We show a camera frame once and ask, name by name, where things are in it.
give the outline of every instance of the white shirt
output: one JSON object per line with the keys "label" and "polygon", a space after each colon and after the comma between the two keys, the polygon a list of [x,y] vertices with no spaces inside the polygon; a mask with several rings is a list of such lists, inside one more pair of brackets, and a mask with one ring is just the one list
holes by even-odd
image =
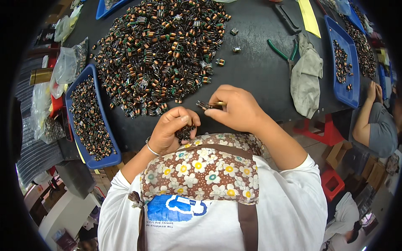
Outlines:
{"label": "white shirt", "polygon": [[353,229],[355,222],[359,220],[359,210],[350,192],[345,193],[336,204],[335,219],[328,223],[325,230],[324,241],[326,242],[335,234],[344,234]]}
{"label": "white shirt", "polygon": [[[327,219],[320,171],[308,155],[297,168],[278,173],[265,159],[253,156],[260,186],[259,250],[319,250]],[[139,208],[127,194],[139,192],[139,175],[130,185],[119,171],[100,210],[100,251],[136,250]],[[148,250],[244,250],[237,202],[196,201],[161,195],[146,207]]]}

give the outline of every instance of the hand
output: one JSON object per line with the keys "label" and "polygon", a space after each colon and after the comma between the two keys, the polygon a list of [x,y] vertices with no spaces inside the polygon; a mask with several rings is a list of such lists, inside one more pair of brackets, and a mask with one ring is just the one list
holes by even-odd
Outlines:
{"label": "hand", "polygon": [[382,104],[382,89],[379,84],[375,84],[375,95],[377,97],[377,101]]}
{"label": "hand", "polygon": [[266,116],[248,91],[230,85],[221,85],[212,95],[210,103],[223,101],[223,110],[208,109],[205,115],[241,132],[253,133],[256,125]]}
{"label": "hand", "polygon": [[367,99],[372,102],[375,101],[375,90],[376,90],[375,85],[376,83],[374,81],[371,81],[367,89]]}
{"label": "hand", "polygon": [[[184,107],[175,107],[163,114],[152,132],[148,142],[149,147],[157,154],[165,155],[172,153],[179,148],[178,138],[174,133],[185,125],[194,124],[196,127],[201,125],[197,113]],[[197,133],[197,128],[191,131],[190,138],[193,139]]]}

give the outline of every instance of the gray rag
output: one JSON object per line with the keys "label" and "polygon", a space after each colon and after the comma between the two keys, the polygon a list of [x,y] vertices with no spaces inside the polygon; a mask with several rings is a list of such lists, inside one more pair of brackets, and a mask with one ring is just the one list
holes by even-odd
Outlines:
{"label": "gray rag", "polygon": [[290,93],[298,113],[311,119],[320,104],[323,60],[310,41],[299,34],[300,59],[292,69]]}

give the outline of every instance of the black hair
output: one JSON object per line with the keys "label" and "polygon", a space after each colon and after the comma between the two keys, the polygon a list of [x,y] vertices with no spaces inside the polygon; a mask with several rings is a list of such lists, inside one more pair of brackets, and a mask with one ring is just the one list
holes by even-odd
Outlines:
{"label": "black hair", "polygon": [[353,226],[352,237],[347,241],[348,244],[354,242],[357,239],[357,237],[359,236],[360,229],[361,229],[360,221],[356,221],[355,225]]}

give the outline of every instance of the floral apron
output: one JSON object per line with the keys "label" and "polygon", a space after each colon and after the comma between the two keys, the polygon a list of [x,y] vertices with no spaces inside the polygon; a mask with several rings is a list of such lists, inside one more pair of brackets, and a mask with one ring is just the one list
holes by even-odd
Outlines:
{"label": "floral apron", "polygon": [[193,200],[237,201],[245,250],[257,250],[259,187],[252,156],[263,156],[263,147],[251,134],[208,134],[153,159],[140,175],[140,195],[129,194],[133,207],[141,208],[137,249],[146,250],[144,206],[157,195],[171,194]]}

